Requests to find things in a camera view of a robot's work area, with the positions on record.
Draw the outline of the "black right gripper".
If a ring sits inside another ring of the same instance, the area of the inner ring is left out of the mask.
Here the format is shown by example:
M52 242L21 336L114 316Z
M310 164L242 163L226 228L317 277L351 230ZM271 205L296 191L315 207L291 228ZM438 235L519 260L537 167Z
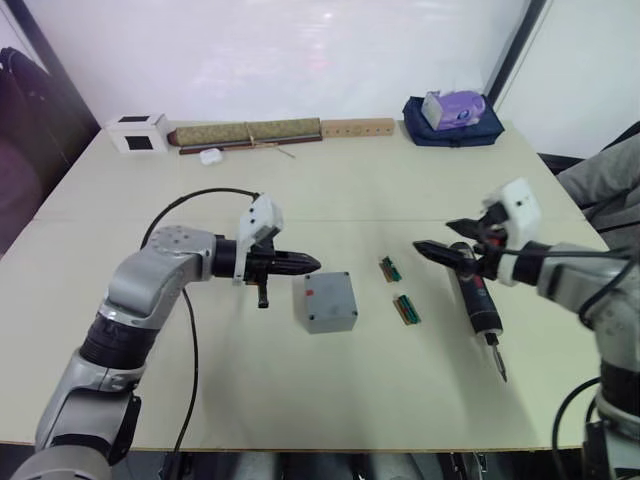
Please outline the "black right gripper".
M432 240L414 241L417 252L426 259L443 265L457 274L481 274L489 280L510 281L511 262L504 252L507 233L503 223L508 214L501 202L487 207L480 220L461 218L451 220L446 226L458 235L478 240L476 252L481 255L475 259L471 247L464 242L456 242L451 246Z

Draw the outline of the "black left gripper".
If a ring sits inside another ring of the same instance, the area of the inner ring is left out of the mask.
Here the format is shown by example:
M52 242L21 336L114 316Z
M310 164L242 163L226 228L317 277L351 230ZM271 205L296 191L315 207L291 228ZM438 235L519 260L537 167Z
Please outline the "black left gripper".
M268 229L249 248L246 256L243 282L245 285L257 287L259 308L269 307L267 292L269 268L276 258L274 238L279 233L280 230L277 227ZM320 262L306 253L278 250L277 258L280 263L284 263L277 265L278 275L307 275L321 268Z

